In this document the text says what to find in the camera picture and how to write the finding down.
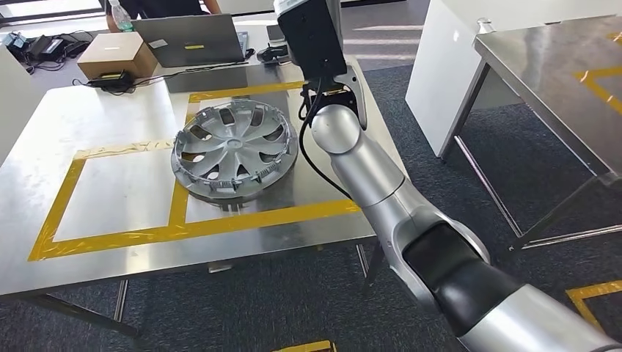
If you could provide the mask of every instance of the silver hubcap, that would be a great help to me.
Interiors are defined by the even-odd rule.
[[[297,154],[296,133],[283,113],[243,99],[199,111],[178,133],[171,164],[195,195],[247,198],[280,179]]]

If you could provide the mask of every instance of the black shirt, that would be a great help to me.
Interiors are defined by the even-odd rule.
[[[106,14],[111,14],[108,0],[105,1]],[[206,15],[201,10],[199,0],[120,0],[121,6],[132,19],[138,15],[141,18],[163,18],[173,16]]]

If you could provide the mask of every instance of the laptop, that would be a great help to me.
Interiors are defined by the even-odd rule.
[[[162,67],[242,62],[248,33],[236,33],[231,15],[149,18],[134,29]]]

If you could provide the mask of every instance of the metal table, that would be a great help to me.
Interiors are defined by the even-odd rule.
[[[475,50],[482,56],[482,62],[452,135],[454,144],[466,156],[518,237],[510,251],[622,231],[622,225],[615,225],[540,238],[579,194],[598,182],[612,186],[622,178],[621,30],[620,17],[596,18],[476,37]],[[526,232],[516,224],[459,136],[490,69],[504,79],[593,174]]]
[[[202,107],[244,96],[278,107],[300,128],[297,66],[222,70],[252,70],[256,81],[258,67],[267,84],[210,92],[170,94],[163,81],[119,97],[87,87],[50,90],[0,167],[0,297],[136,336],[134,327],[121,322],[126,279],[332,243],[373,242],[358,207],[303,158],[260,198],[244,204],[211,205],[176,185],[172,139]],[[365,77],[359,78],[368,131],[405,171]],[[307,136],[310,157],[337,180],[329,157]],[[361,246],[357,250],[367,274]],[[122,280],[113,318],[47,294],[110,279]]]

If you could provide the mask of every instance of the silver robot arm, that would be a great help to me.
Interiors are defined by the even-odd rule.
[[[412,185],[352,110],[323,107],[311,131],[371,223],[390,268],[421,304],[447,318],[469,351],[622,348],[553,298],[490,266],[479,238]]]
[[[407,291],[441,312],[470,351],[622,351],[553,298],[493,268],[473,231],[434,207],[365,134],[362,89],[335,31],[339,6],[328,1],[274,2],[290,54],[307,80],[304,91],[317,92],[313,103],[305,97],[301,133],[310,125]]]

